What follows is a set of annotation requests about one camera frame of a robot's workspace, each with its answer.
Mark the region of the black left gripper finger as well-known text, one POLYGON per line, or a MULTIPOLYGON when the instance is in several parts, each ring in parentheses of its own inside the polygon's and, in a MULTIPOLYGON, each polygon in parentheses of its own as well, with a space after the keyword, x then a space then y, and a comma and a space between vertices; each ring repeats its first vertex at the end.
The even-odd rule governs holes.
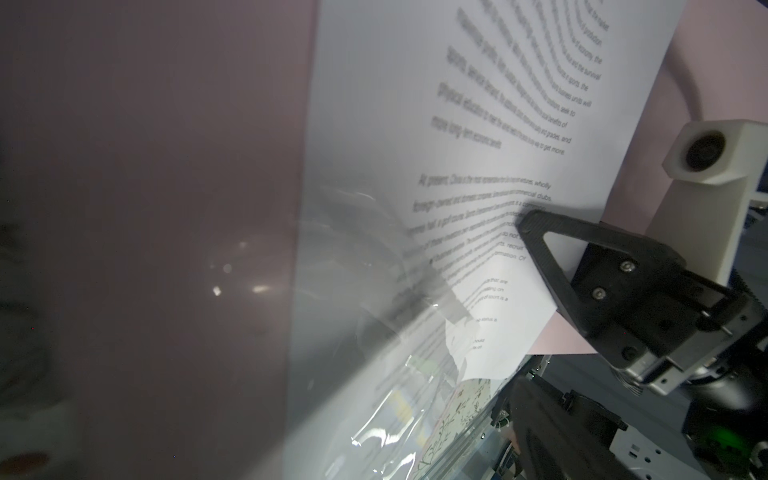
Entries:
POLYGON ((540 376, 510 380, 497 394, 491 418, 507 414, 527 479, 633 479, 610 451, 621 418, 571 390, 564 393, 540 376))

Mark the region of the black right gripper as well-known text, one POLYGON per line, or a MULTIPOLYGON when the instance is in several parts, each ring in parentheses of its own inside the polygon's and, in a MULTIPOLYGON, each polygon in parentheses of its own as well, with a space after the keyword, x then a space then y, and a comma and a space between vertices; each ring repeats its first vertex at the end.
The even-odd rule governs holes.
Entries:
POLYGON ((545 210, 518 231, 558 311, 629 385, 666 395, 721 377, 767 329, 757 300, 651 238, 545 210))

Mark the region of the printed paper sheet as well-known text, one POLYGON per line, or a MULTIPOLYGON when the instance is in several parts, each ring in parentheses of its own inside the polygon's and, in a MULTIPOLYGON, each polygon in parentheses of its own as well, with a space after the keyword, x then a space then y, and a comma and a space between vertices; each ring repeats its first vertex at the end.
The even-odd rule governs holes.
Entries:
POLYGON ((287 479, 410 479, 555 311, 516 228, 595 221, 680 1, 324 1, 287 479))

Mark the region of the pink file folder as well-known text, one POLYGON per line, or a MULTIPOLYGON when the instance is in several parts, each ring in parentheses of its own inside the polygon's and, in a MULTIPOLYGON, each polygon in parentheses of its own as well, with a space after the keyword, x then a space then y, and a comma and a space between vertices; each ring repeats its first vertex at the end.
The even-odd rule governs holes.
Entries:
MULTIPOLYGON (((287 479, 322 2, 2 3, 1 381, 60 378, 81 478, 287 479)), ((766 7, 680 2, 599 217, 636 231, 684 124, 767 117, 766 7)))

